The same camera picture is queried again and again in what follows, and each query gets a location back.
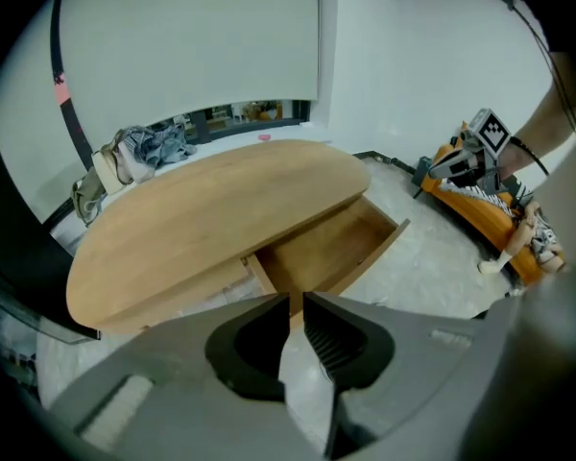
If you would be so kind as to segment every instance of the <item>wooden drawer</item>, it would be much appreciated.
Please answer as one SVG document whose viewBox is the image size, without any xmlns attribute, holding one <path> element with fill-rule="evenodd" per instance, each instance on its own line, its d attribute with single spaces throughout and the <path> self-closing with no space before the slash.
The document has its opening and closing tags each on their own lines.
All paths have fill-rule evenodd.
<svg viewBox="0 0 576 461">
<path fill-rule="evenodd" d="M 364 197 L 289 233 L 247 258 L 265 293 L 290 292 L 290 314 L 302 292 L 341 294 L 409 225 L 400 226 Z"/>
</svg>

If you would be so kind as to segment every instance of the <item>concrete floor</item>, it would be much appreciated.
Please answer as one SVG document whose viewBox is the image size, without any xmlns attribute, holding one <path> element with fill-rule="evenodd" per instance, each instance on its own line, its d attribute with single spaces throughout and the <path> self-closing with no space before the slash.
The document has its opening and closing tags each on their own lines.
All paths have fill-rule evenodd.
<svg viewBox="0 0 576 461">
<path fill-rule="evenodd" d="M 477 263 L 489 257 L 474 242 L 474 232 L 458 218 L 422 193 L 404 171 L 365 160 L 372 182 L 366 196 L 397 223 L 411 224 L 350 288 L 344 297 L 364 303 L 440 316 L 469 318 L 503 298 L 510 288 L 503 275 L 483 276 Z M 245 279 L 180 315 L 261 295 L 253 279 Z M 36 368 L 43 405 L 49 407 L 76 377 L 122 344 L 129 335 L 103 333 L 98 342 L 68 346 L 46 335 L 37 337 Z M 293 331 L 285 344 L 280 379 L 286 384 L 288 410 L 303 434 L 322 452 L 330 421 L 332 384 L 307 342 L 302 329 Z"/>
</svg>

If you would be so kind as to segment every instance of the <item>black cable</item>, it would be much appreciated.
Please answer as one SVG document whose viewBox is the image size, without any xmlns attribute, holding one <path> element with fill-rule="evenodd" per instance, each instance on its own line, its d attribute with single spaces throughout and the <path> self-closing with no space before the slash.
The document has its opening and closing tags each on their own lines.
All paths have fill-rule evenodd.
<svg viewBox="0 0 576 461">
<path fill-rule="evenodd" d="M 557 94 L 559 95 L 562 108 L 564 109 L 565 117 L 567 118 L 567 121 L 569 122 L 569 125 L 571 126 L 572 130 L 576 133 L 576 115 L 574 114 L 574 110 L 572 109 L 571 103 L 569 102 L 569 98 L 567 97 L 567 91 L 565 90 L 564 81 L 561 78 L 561 73 L 559 73 L 559 68 L 557 68 L 557 64 L 550 56 L 550 51 L 546 49 L 546 45 L 541 40 L 541 37 L 538 35 L 538 33 L 536 33 L 536 30 L 529 23 L 527 18 L 522 13 L 520 13 L 516 7 L 514 7 L 513 10 L 516 12 L 516 15 L 518 15 L 521 18 L 521 20 L 525 23 L 525 25 L 529 28 L 531 34 L 536 40 L 536 43 L 538 44 L 538 47 L 540 49 L 540 53 L 544 57 L 544 61 L 546 61 L 546 66 L 548 66 L 548 70 L 550 71 L 550 74 L 553 77 L 553 84 L 555 85 L 555 89 L 557 90 Z"/>
<path fill-rule="evenodd" d="M 516 138 L 515 136 L 510 137 L 510 143 L 516 145 L 519 149 L 525 151 L 529 156 L 536 162 L 536 164 L 540 167 L 540 169 L 544 172 L 546 176 L 548 176 L 548 170 L 544 167 L 544 164 L 541 163 L 541 160 L 536 156 L 531 149 L 527 147 L 524 143 L 520 141 L 520 139 Z"/>
</svg>

